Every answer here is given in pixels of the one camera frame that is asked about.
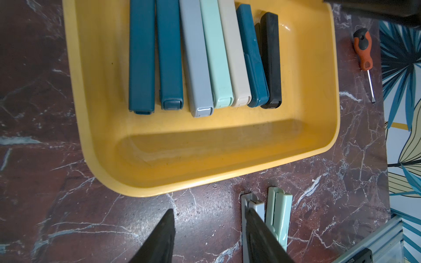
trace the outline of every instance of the screwdriver shaft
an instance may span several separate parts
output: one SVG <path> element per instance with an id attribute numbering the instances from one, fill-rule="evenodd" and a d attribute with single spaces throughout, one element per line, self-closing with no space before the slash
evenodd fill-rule
<path id="1" fill-rule="evenodd" d="M 370 89 L 371 89 L 371 103 L 375 103 L 376 99 L 374 98 L 374 91 L 373 91 L 373 85 L 371 84 L 371 77 L 370 77 L 370 71 L 367 70 L 368 74 L 368 81 L 370 82 Z"/>

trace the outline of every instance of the orange screwdriver handle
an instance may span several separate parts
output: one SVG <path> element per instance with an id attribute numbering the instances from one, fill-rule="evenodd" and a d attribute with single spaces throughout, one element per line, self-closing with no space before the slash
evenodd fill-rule
<path id="1" fill-rule="evenodd" d="M 373 67 L 371 52 L 371 36 L 366 28 L 360 28 L 354 33 L 354 48 L 360 57 L 362 70 L 369 70 Z"/>

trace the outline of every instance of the mint green plastic clip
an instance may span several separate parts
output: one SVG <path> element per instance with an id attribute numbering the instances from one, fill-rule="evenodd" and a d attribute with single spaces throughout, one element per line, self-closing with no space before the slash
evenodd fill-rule
<path id="1" fill-rule="evenodd" d="M 269 187 L 265 223 L 285 251 L 287 251 L 291 207 L 291 194 L 286 194 L 278 187 Z"/>

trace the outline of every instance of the dark red marble surface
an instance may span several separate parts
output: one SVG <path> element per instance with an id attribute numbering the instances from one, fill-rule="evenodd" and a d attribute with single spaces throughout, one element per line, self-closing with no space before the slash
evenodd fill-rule
<path id="1" fill-rule="evenodd" d="M 240 195 L 293 194 L 288 253 L 331 262 L 390 217 L 378 22 L 334 6 L 341 128 L 324 154 L 150 198 L 98 182 L 80 149 L 61 0 L 0 1 L 0 261 L 127 262 L 168 208 L 173 262 L 241 262 Z M 377 103 L 352 49 L 369 28 Z"/>

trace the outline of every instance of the screwdriver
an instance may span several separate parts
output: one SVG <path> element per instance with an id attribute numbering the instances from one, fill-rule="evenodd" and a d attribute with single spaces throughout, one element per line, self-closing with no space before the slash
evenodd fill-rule
<path id="1" fill-rule="evenodd" d="M 373 68 L 373 59 L 370 56 L 371 52 L 371 36 L 366 28 L 360 28 L 354 33 L 354 49 L 360 57 L 360 67 L 367 71 L 368 81 L 371 89 L 371 103 L 375 103 L 373 85 L 371 84 L 370 69 Z"/>

